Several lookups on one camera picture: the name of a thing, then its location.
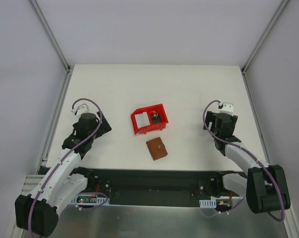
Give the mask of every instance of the red basket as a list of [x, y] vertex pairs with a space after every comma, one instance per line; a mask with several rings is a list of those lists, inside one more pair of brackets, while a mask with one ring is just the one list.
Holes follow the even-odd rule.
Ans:
[[[141, 114], [141, 113], [147, 113], [150, 125], [138, 128], [135, 115]], [[161, 119], [161, 122], [159, 122], [159, 123], [153, 123], [152, 119], [151, 119], [151, 116], [156, 113], [159, 113], [159, 116]], [[138, 108], [130, 115], [130, 118], [131, 118], [131, 122], [133, 123], [135, 135], [137, 133], [146, 134], [147, 132], [153, 131], [153, 130], [163, 130], [164, 128], [166, 128], [166, 124], [168, 123], [168, 119], [167, 119], [163, 104], [157, 104], [157, 105], [153, 105], [153, 106], [149, 106], [149, 107], [145, 107], [145, 108]]]

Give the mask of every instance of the brown leather wallet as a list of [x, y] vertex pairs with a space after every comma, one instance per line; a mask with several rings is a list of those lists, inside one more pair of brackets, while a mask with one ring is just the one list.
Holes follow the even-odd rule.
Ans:
[[158, 160], [168, 155], [165, 145], [160, 137], [149, 140], [146, 142], [146, 144], [151, 156], [153, 157], [153, 160]]

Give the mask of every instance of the white table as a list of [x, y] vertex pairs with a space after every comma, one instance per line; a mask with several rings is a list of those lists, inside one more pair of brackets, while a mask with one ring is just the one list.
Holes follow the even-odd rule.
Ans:
[[[203, 130], [202, 112], [214, 99], [234, 104], [235, 136], [261, 160], [262, 146], [238, 66], [77, 64], [65, 97], [47, 167], [77, 121], [78, 98], [94, 100], [112, 131], [96, 139], [80, 166], [94, 169], [241, 171], [222, 156]], [[163, 103], [169, 123], [162, 131], [134, 135], [130, 114]], [[90, 111], [97, 110], [88, 103]], [[217, 112], [216, 105], [210, 108]], [[160, 136], [168, 156], [153, 161], [146, 141]]]

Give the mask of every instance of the metal frame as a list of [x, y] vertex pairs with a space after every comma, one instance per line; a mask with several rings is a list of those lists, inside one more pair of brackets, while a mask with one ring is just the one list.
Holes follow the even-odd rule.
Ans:
[[[245, 77], [245, 73], [246, 71], [249, 69], [250, 65], [252, 64], [253, 60], [255, 59], [256, 55], [258, 54], [258, 52], [262, 49], [262, 46], [264, 45], [265, 41], [267, 40], [267, 37], [269, 36], [269, 34], [271, 33], [271, 31], [273, 30], [274, 26], [276, 25], [278, 19], [281, 17], [282, 13], [284, 12], [284, 10], [286, 9], [288, 3], [290, 2], [290, 0], [282, 0], [281, 3], [279, 4], [279, 6], [277, 7], [276, 11], [274, 12], [272, 18], [270, 19], [268, 25], [266, 26], [265, 30], [263, 31], [262, 35], [260, 36], [259, 40], [257, 41], [254, 49], [252, 50], [249, 58], [247, 59], [244, 67], [242, 67], [241, 72], [243, 75], [243, 79], [244, 79], [244, 83], [245, 83], [245, 88], [250, 100], [250, 104], [251, 104], [251, 108], [253, 111], [253, 115], [255, 118], [255, 122], [256, 122], [256, 127], [258, 129], [258, 132], [260, 134], [260, 140], [261, 140], [261, 144], [264, 150], [264, 155], [267, 161], [269, 161], [269, 157], [267, 154], [267, 149], [262, 137], [262, 133], [261, 133], [261, 128], [259, 126], [258, 123], [258, 117], [257, 117], [257, 112], [256, 112], [256, 107], [254, 105], [254, 101], [250, 92], [250, 89], [248, 87], [247, 84], [247, 79]], [[59, 98], [58, 98], [58, 102], [55, 106], [55, 110], [54, 110], [54, 114], [53, 114], [53, 118], [51, 120], [50, 126], [49, 126], [49, 130], [47, 132], [46, 135], [46, 141], [45, 144], [40, 152], [40, 162], [38, 164], [38, 169], [37, 169], [37, 173], [40, 169], [40, 167], [45, 167], [46, 163], [47, 163], [47, 156], [51, 147], [51, 143], [53, 140], [53, 136], [57, 127], [57, 123], [60, 117], [60, 113], [61, 113], [61, 109], [63, 106], [63, 102], [65, 99], [65, 95], [67, 92], [67, 88], [70, 82], [70, 78], [72, 75], [72, 71], [73, 71], [73, 66], [70, 66], [68, 64], [68, 61], [66, 60], [37, 0], [29, 0], [29, 3], [32, 7], [32, 9], [34, 10], [41, 26], [43, 27], [43, 30], [47, 36], [47, 38], [49, 39], [53, 49], [55, 50], [58, 58], [60, 59], [62, 65], [64, 66], [67, 74], [65, 79], [63, 80], [63, 85], [62, 88], [60, 90], [59, 93]], [[22, 193], [28, 193], [29, 189], [31, 189], [33, 186], [35, 186], [35, 184], [38, 183], [38, 179], [40, 179], [41, 176], [36, 176], [36, 175], [28, 175], [27, 179], [25, 181], [25, 185], [23, 187], [23, 191]], [[299, 238], [299, 229], [298, 229], [298, 223], [295, 217], [295, 214], [292, 210], [292, 208], [290, 208], [289, 210], [286, 211], [286, 219], [284, 221], [286, 230], [287, 230], [287, 234], [290, 238]], [[15, 216], [12, 220], [10, 229], [9, 229], [9, 233], [8, 233], [8, 237], [12, 237], [12, 238], [20, 238], [22, 236], [22, 229], [19, 229], [16, 227], [16, 222], [15, 222]]]

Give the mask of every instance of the gray wall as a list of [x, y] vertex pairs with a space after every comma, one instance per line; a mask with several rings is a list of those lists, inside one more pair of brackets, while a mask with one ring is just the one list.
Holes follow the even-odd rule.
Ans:
[[27, 0], [0, 0], [0, 238], [33, 173], [65, 77]]
[[287, 176], [299, 222], [299, 0], [293, 0], [246, 75], [272, 163]]
[[70, 64], [242, 66], [281, 0], [38, 0]]

